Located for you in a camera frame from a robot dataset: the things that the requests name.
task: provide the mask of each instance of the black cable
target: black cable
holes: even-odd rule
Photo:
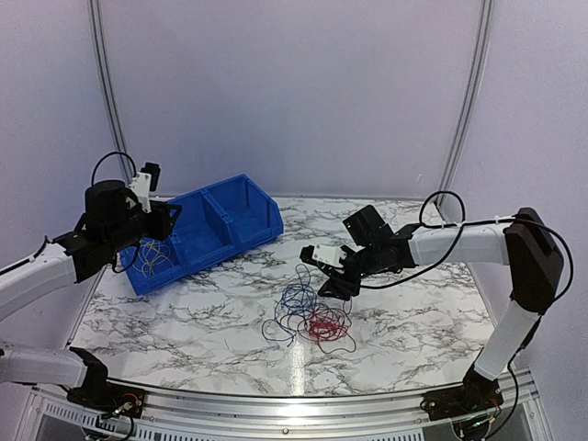
[[[133,159],[130,157],[130,155],[128,153],[110,152],[110,153],[107,153],[104,156],[102,156],[100,158],[100,160],[96,163],[94,170],[92,171],[92,179],[90,181],[92,185],[94,185],[94,182],[96,180],[96,171],[98,170],[98,167],[104,162],[105,159],[109,158],[110,156],[114,156],[114,155],[124,156],[125,158],[127,158],[130,162],[130,165],[132,165],[133,176],[137,175],[137,165],[135,164],[135,162],[133,161]]]
[[[94,47],[96,49],[96,65],[98,67],[98,77],[100,84],[102,85],[102,92],[104,98],[107,101],[107,115],[110,120],[110,128],[114,142],[117,145],[117,149],[120,152],[127,151],[127,145],[125,142],[124,135],[122,133],[122,127],[120,125],[119,113],[117,111],[116,100],[114,97],[114,91],[110,82],[110,70],[108,68],[108,57],[106,52],[106,43],[104,38],[104,30],[102,27],[102,13],[100,10],[100,4],[98,0],[89,0],[90,8],[90,21],[92,24],[92,37],[94,40]],[[123,164],[123,172],[129,177],[127,166]]]
[[[36,259],[37,257],[40,256],[40,254],[45,251],[45,248],[47,247],[47,244],[49,243],[49,238],[47,236],[45,236],[45,239],[43,240],[43,244],[40,246],[39,250],[37,250],[35,252],[35,254],[33,254],[33,258]],[[21,266],[24,266],[26,264],[30,263],[30,257],[26,258],[26,259],[22,259],[20,262],[16,262],[15,264],[12,264],[11,266],[7,266],[6,268],[3,268],[2,270],[0,270],[0,276],[3,276],[4,274],[9,273],[10,271],[14,271],[17,268],[20,268]]]
[[[135,255],[133,256],[132,260],[130,261],[130,263],[125,266],[124,268],[117,270],[116,268],[116,263],[112,266],[112,272],[114,274],[120,274],[120,273],[124,273],[125,271],[127,271],[128,269],[130,269],[133,265],[135,265],[135,262],[137,262],[137,259],[139,258],[139,250],[141,249],[141,246],[138,244],[135,247]]]
[[[438,267],[439,265],[441,265],[448,257],[449,255],[453,252],[453,250],[455,249],[455,247],[458,244],[458,240],[461,237],[461,233],[463,233],[463,230],[465,227],[469,227],[469,226],[480,226],[480,225],[492,225],[494,223],[523,223],[526,225],[531,225],[534,227],[537,227],[541,230],[544,230],[546,232],[549,232],[550,234],[552,234],[554,237],[556,237],[558,239],[558,241],[560,241],[561,245],[563,246],[566,255],[568,257],[568,267],[569,267],[569,277],[568,277],[568,282],[566,283],[566,286],[563,288],[563,290],[560,292],[560,294],[558,294],[557,296],[555,296],[553,303],[555,303],[557,300],[561,299],[563,297],[564,294],[566,294],[571,287],[571,283],[573,282],[573,277],[574,277],[574,263],[573,263],[573,257],[571,256],[571,249],[568,246],[568,244],[566,243],[565,239],[561,236],[561,234],[559,234],[558,232],[556,232],[555,230],[553,230],[552,228],[548,227],[547,225],[544,225],[542,223],[538,223],[535,222],[533,220],[526,220],[526,219],[518,219],[518,218],[502,218],[502,219],[492,219],[492,220],[475,220],[472,222],[465,222],[466,219],[466,207],[465,204],[463,202],[463,199],[457,194],[454,193],[453,191],[448,191],[448,190],[439,190],[436,191],[435,193],[431,194],[423,203],[423,205],[421,206],[421,209],[419,211],[419,224],[424,227],[424,228],[429,228],[429,229],[441,229],[441,228],[446,228],[446,227],[456,227],[458,226],[457,223],[447,223],[444,225],[428,225],[426,223],[423,222],[423,214],[424,214],[424,208],[426,207],[426,204],[435,196],[440,195],[440,194],[447,194],[450,196],[453,196],[454,198],[456,198],[459,202],[459,206],[461,207],[461,224],[459,227],[459,231],[458,234],[456,236],[456,239],[454,240],[454,242],[451,244],[451,246],[449,247],[449,249],[447,250],[447,252],[445,253],[445,255],[436,263],[432,264],[431,266],[428,266],[427,268],[423,269],[422,271],[419,271],[418,273],[415,273],[411,276],[402,278],[400,280],[397,280],[395,282],[389,283],[387,285],[381,285],[378,287],[372,287],[370,285],[359,285],[360,288],[365,288],[365,289],[385,289],[385,288],[392,288],[395,287],[397,285],[400,285],[401,283],[407,282],[409,280],[412,280],[416,277],[421,276],[424,273],[427,273],[429,271],[431,271],[432,269]],[[342,280],[340,277],[335,276],[334,274],[329,274],[327,271],[325,271],[323,268],[319,267],[319,269],[327,276],[327,277],[332,277],[332,278],[336,278],[338,283],[342,283],[344,285],[350,286],[350,287],[356,287],[357,284],[353,283],[353,282],[349,282],[346,280]]]
[[[128,441],[132,436],[132,433],[135,431],[135,420],[133,420],[132,416],[125,415],[130,419],[130,430],[124,438],[121,438],[119,441]]]
[[[423,215],[424,215],[424,209],[426,208],[426,204],[428,204],[432,198],[434,198],[435,196],[439,196],[439,195],[449,195],[449,196],[453,196],[455,199],[458,200],[459,202],[459,207],[461,208],[461,221],[465,222],[466,221],[466,204],[464,203],[463,199],[461,198],[461,196],[459,194],[457,194],[454,191],[450,191],[450,190],[438,190],[434,193],[431,193],[429,195],[429,197],[427,199],[424,200],[423,205],[421,205],[421,209],[419,210],[419,224],[422,227],[425,228],[436,228],[436,226],[430,226],[427,225],[426,223],[423,222]]]
[[[424,200],[423,205],[421,206],[421,210],[419,211],[419,224],[422,227],[425,228],[435,228],[436,226],[432,226],[432,225],[427,225],[426,223],[423,222],[423,213],[424,213],[424,209],[426,208],[426,205],[428,204],[428,202],[434,198],[437,195],[449,195],[449,196],[453,196],[454,198],[456,198],[459,202],[459,206],[461,207],[461,221],[465,222],[466,220],[466,205],[463,202],[463,199],[455,192],[453,191],[448,191],[448,190],[439,190],[436,191],[435,193],[432,193],[427,199]],[[443,254],[443,256],[436,261],[434,264],[428,266],[425,269],[422,269],[421,271],[414,273],[408,277],[405,278],[401,278],[400,280],[396,280],[395,282],[391,282],[389,284],[386,285],[380,285],[380,286],[371,286],[371,285],[359,285],[360,288],[363,289],[386,289],[386,288],[392,288],[392,287],[396,287],[397,285],[400,285],[401,283],[404,282],[408,282],[409,280],[413,280],[414,278],[417,278],[419,276],[422,276],[425,273],[428,273],[429,271],[437,268],[438,266],[440,266],[441,264],[443,264],[443,262],[446,261],[446,259],[449,257],[449,255],[453,252],[453,250],[455,249],[456,246],[458,246],[458,242],[459,242],[459,238],[461,237],[461,234],[463,233],[463,230],[466,226],[466,223],[462,223],[461,226],[459,227],[458,230],[458,234],[456,235],[456,238],[453,240],[453,243],[449,246],[449,248],[447,249],[446,253]],[[332,274],[328,274],[324,269],[320,268],[319,269],[328,277],[334,277],[334,275]],[[342,280],[341,278],[337,278],[337,282],[338,283],[343,283],[344,285],[348,285],[348,286],[352,286],[352,287],[356,287],[357,284],[353,283],[353,282],[348,282],[346,280]]]
[[[506,418],[504,418],[504,421],[496,428],[496,430],[494,432],[492,432],[491,434],[489,434],[489,435],[486,436],[486,439],[490,439],[493,436],[495,436],[498,432],[500,432],[500,430],[506,425],[506,423],[508,423],[508,421],[511,419],[511,417],[515,413],[516,405],[518,404],[518,394],[519,394],[518,381],[516,379],[515,373],[513,372],[513,360],[515,360],[516,354],[513,355],[513,357],[508,362],[508,365],[506,365],[506,368],[510,372],[511,377],[513,377],[513,381],[514,381],[514,403],[513,403],[513,408],[508,413],[508,415],[506,416]]]

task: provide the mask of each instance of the black bracket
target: black bracket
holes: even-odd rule
[[[431,421],[436,421],[494,409],[503,403],[498,380],[490,381],[471,367],[463,384],[426,392],[421,409],[429,414]]]
[[[543,225],[534,209],[520,209],[521,221]],[[532,224],[514,222],[504,230],[511,267],[511,298],[527,311],[544,314],[553,303],[563,270],[563,256],[551,234]]]
[[[107,381],[108,369],[95,356],[80,347],[70,347],[87,367],[84,383],[80,388],[69,389],[67,401],[104,413],[112,413],[123,404],[131,402],[132,408],[121,415],[141,418],[145,405],[145,390]]]

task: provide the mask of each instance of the white backdrop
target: white backdrop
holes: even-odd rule
[[[86,3],[0,2],[0,267],[74,227],[92,167],[113,146]],[[109,175],[120,175],[116,161],[100,173]],[[85,289],[30,304],[0,323],[0,338],[63,347]],[[3,440],[13,439],[27,394],[0,384]]]
[[[472,220],[533,207],[571,247],[572,290],[548,311],[522,360],[558,441],[586,439],[588,432],[586,23],[583,0],[497,2],[488,64],[452,186]],[[508,269],[478,264],[475,273],[500,319],[511,290]]]
[[[163,166],[161,193],[240,173],[274,195],[437,188],[481,2],[102,5],[129,151]]]

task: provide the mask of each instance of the metal frame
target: metal frame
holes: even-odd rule
[[[535,404],[537,388],[528,369],[519,371],[519,402],[528,404],[530,412],[541,415]],[[129,381],[112,380],[118,384],[136,385]],[[515,385],[509,374],[500,378],[504,408],[513,405]],[[251,439],[325,439],[377,441],[406,439],[430,425],[449,424],[449,420],[428,421],[420,409],[426,390],[321,398],[278,398],[222,395],[144,386],[147,391],[143,417],[136,421],[131,439],[160,439],[182,441],[238,441]],[[23,415],[17,441],[35,439],[43,415],[72,424],[94,428],[98,411],[82,408],[65,400],[62,390],[52,386],[33,388]],[[120,424],[119,434],[125,434],[127,424]],[[99,430],[105,435],[116,430],[115,425]],[[550,436],[538,424],[534,439],[549,441]]]
[[[534,441],[552,441],[553,435],[541,400],[526,401],[523,403],[526,420],[528,421],[531,436]]]
[[[488,53],[488,44],[490,39],[492,11],[494,0],[481,0],[480,22],[478,25],[478,34],[476,38],[476,45],[474,48],[474,55],[469,71],[469,79],[466,87],[466,94],[464,96],[463,104],[459,114],[458,125],[456,132],[451,142],[447,162],[444,172],[441,177],[438,189],[446,190],[451,185],[453,177],[457,171],[459,157],[465,144],[466,135],[468,133],[469,121],[471,113],[475,104],[476,97],[480,90],[481,78]],[[100,78],[100,85],[102,94],[104,96],[105,105],[107,108],[108,121],[116,148],[119,152],[128,153],[127,143],[125,141],[122,126],[120,124],[119,112],[114,96],[114,89],[110,79],[110,69],[108,67],[107,49],[104,37],[104,25],[102,20],[102,13],[100,9],[99,0],[88,0],[88,8],[90,12],[90,21],[92,24],[93,42],[96,52],[96,67],[98,69],[98,76]],[[122,156],[119,157],[120,166],[123,174],[130,182],[132,179],[130,165]],[[445,201],[444,196],[436,199],[436,202],[441,206]]]
[[[70,327],[69,333],[67,334],[67,338],[64,342],[62,342],[62,347],[69,346],[74,341],[75,333],[77,333],[77,329],[80,327],[80,323],[84,318],[85,312],[88,309],[88,305],[94,297],[94,293],[96,292],[98,285],[100,284],[100,281],[102,280],[102,277],[104,276],[104,273],[106,273],[106,271],[107,267],[104,266],[88,284],[88,287],[84,292],[84,296],[82,297],[82,301],[80,302],[77,312],[75,313],[75,320],[73,321],[72,326]]]
[[[478,25],[478,38],[476,38],[476,47],[474,49],[474,57],[471,62],[471,69],[469,71],[468,86],[466,88],[466,95],[464,96],[461,113],[459,114],[458,126],[451,142],[451,148],[447,157],[445,171],[439,183],[439,190],[447,190],[451,186],[451,182],[458,169],[459,157],[463,151],[463,147],[468,134],[469,122],[471,114],[474,109],[476,97],[480,90],[482,73],[486,63],[486,56],[488,54],[488,45],[490,41],[490,32],[492,24],[492,12],[494,9],[494,0],[482,0],[480,23]],[[439,196],[435,200],[438,207],[442,207],[445,202],[445,196]]]
[[[104,97],[104,104],[106,106],[108,122],[110,130],[112,131],[112,138],[114,140],[117,151],[128,153],[127,143],[125,141],[122,126],[120,125],[119,111],[117,110],[117,102],[114,96],[114,89],[110,80],[110,68],[108,66],[107,49],[104,38],[104,28],[102,24],[102,11],[100,9],[100,2],[98,0],[88,0],[88,10],[90,14],[90,25],[92,29],[92,41],[94,42],[94,50],[96,54],[96,67],[98,69],[98,78],[100,80],[100,87]],[[119,157],[122,174],[127,179],[127,183],[133,178],[132,169],[129,161],[122,156]]]

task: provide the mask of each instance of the red wire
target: red wire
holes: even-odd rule
[[[356,341],[348,333],[351,324],[351,319],[346,311],[320,303],[310,317],[299,323],[298,331],[303,338],[315,342],[325,354],[331,354],[337,350],[355,352]],[[334,342],[347,336],[353,341],[354,348],[352,350],[339,347],[331,352],[325,352],[321,347],[321,343]]]
[[[134,393],[125,393],[122,397],[132,397],[135,399],[135,406],[141,405],[141,400],[139,400],[139,397],[137,397],[137,395],[135,395]]]

